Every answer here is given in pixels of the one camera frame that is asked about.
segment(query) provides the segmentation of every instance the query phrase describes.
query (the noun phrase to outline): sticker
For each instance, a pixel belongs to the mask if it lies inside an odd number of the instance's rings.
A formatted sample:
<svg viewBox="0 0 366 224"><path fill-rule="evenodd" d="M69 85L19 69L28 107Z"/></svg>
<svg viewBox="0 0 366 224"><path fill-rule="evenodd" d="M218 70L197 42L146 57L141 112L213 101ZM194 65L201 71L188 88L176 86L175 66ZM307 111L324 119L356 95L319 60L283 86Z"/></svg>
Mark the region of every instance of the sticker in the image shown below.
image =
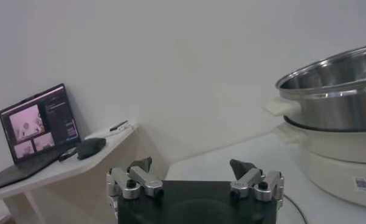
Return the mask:
<svg viewBox="0 0 366 224"><path fill-rule="evenodd" d="M355 177L354 186L357 190L366 191L366 178L365 177Z"/></svg>

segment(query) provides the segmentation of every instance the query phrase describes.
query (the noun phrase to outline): power cord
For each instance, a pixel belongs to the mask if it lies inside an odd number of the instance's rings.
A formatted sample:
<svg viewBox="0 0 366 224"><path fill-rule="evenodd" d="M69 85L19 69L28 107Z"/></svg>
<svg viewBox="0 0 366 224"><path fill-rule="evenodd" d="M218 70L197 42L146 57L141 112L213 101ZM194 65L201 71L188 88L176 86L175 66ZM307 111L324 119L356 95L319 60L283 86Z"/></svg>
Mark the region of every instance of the power cord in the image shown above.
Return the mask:
<svg viewBox="0 0 366 224"><path fill-rule="evenodd" d="M286 194L283 194L283 196L284 196L284 198L287 198L287 200L289 200L295 206L295 208L297 208L297 210L300 213L300 215L302 216L305 224L309 224L309 221L307 220L305 213L302 212L302 210L300 209L298 204L293 199L291 199L289 196L287 196Z"/></svg>

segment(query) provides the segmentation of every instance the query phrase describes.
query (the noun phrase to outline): white wall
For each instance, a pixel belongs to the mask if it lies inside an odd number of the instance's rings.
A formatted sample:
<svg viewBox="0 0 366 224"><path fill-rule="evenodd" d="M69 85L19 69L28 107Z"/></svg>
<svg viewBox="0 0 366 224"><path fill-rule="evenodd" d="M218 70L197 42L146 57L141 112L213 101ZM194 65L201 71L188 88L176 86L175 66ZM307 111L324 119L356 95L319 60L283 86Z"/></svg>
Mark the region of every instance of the white wall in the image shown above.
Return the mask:
<svg viewBox="0 0 366 224"><path fill-rule="evenodd" d="M269 131L277 79L365 44L366 0L1 0L0 109L64 82L83 136L136 118L172 163Z"/></svg>

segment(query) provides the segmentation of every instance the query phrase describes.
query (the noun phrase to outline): computer mouse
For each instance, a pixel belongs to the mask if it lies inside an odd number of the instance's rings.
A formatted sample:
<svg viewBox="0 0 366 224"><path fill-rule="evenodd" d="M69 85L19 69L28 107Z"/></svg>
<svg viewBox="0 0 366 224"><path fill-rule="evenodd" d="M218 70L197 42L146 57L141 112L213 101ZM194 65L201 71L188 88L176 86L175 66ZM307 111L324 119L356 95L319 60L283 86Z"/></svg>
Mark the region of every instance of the computer mouse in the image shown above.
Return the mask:
<svg viewBox="0 0 366 224"><path fill-rule="evenodd" d="M105 138L89 138L82 141L76 146L76 151L78 152L78 159L82 160L95 155L106 145Z"/></svg>

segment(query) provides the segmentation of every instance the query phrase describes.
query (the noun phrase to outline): pot handle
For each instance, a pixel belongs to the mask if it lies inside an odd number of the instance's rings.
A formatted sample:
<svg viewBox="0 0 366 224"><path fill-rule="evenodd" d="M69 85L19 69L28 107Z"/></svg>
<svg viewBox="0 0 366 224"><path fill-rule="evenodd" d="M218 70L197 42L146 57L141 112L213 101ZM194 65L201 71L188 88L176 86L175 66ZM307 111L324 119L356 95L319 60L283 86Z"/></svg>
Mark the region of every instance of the pot handle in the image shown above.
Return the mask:
<svg viewBox="0 0 366 224"><path fill-rule="evenodd" d="M282 97L273 98L263 108L273 116L289 116L301 111L300 104L297 101L284 99Z"/></svg>
<svg viewBox="0 0 366 224"><path fill-rule="evenodd" d="M275 127L272 132L285 144L302 143L308 139L303 131L293 128L287 123Z"/></svg>

